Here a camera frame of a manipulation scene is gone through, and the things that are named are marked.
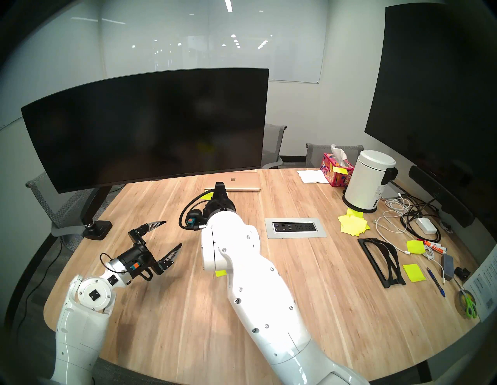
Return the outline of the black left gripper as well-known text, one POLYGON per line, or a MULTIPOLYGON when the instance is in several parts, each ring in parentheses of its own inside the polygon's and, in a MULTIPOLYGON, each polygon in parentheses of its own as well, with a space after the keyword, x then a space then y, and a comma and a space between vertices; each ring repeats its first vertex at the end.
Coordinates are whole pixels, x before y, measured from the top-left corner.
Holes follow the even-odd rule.
POLYGON ((153 274, 160 276, 175 263, 182 249, 182 243, 179 243, 165 257, 156 261, 143 240, 145 234, 165 223, 167 221, 155 221, 129 231, 133 246, 120 254, 117 260, 124 266, 125 272, 130 275, 131 279, 141 276, 144 280, 152 280, 153 274))

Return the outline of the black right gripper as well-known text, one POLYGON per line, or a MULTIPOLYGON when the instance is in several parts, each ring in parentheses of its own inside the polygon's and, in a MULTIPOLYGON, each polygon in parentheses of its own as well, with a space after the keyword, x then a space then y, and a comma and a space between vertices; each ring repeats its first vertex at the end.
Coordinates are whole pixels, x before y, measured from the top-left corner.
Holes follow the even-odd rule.
POLYGON ((214 189, 206 191, 203 195, 211 194, 212 197, 206 203, 202 210, 204 218, 210 218, 213 214, 219 211, 236 212, 234 203, 229 199, 223 182, 217 182, 214 189))

